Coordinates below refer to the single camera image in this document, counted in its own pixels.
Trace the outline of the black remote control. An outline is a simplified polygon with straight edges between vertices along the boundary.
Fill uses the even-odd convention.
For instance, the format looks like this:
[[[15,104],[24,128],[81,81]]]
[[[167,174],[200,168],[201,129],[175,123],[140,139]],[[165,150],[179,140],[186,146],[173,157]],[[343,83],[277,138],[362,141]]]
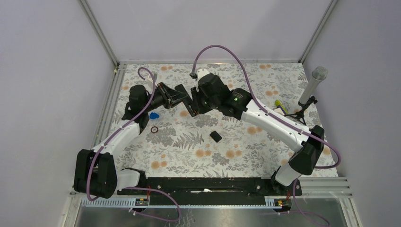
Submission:
[[[199,113],[196,111],[196,109],[194,109],[193,107],[193,101],[191,99],[191,97],[189,96],[188,92],[186,91],[185,87],[180,84],[177,85],[176,87],[174,87],[175,90],[184,93],[185,94],[185,98],[183,99],[183,104],[186,107],[188,113],[191,115],[191,117],[195,117],[197,116]]]

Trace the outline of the black remote battery cover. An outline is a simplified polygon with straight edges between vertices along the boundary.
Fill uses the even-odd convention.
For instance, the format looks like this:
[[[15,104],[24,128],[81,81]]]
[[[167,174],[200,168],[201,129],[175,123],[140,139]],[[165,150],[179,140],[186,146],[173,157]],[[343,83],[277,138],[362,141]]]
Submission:
[[[222,140],[222,137],[220,134],[216,131],[212,131],[209,135],[216,143],[220,142]]]

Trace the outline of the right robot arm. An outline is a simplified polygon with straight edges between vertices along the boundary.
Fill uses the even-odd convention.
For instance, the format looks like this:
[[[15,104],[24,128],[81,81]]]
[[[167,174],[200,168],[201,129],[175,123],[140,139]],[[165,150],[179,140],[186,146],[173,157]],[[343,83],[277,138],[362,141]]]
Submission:
[[[275,173],[271,182],[274,193],[283,195],[290,184],[301,175],[311,175],[324,149],[324,129],[316,125],[312,128],[260,104],[251,93],[236,88],[230,90],[219,76],[202,69],[190,73],[197,85],[191,88],[192,108],[198,114],[217,110],[224,116],[255,125],[280,139],[294,154]]]

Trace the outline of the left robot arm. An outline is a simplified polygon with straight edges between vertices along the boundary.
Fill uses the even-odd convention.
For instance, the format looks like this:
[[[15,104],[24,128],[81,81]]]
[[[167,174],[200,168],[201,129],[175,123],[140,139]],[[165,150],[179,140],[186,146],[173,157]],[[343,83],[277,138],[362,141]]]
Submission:
[[[189,94],[182,84],[170,88],[160,82],[152,93],[143,85],[132,86],[120,126],[92,149],[82,149],[77,154],[73,189],[85,193],[90,201],[108,199],[125,188],[142,194],[147,187],[144,171],[118,170],[114,161],[145,130],[150,112],[159,107],[173,108],[187,98]]]

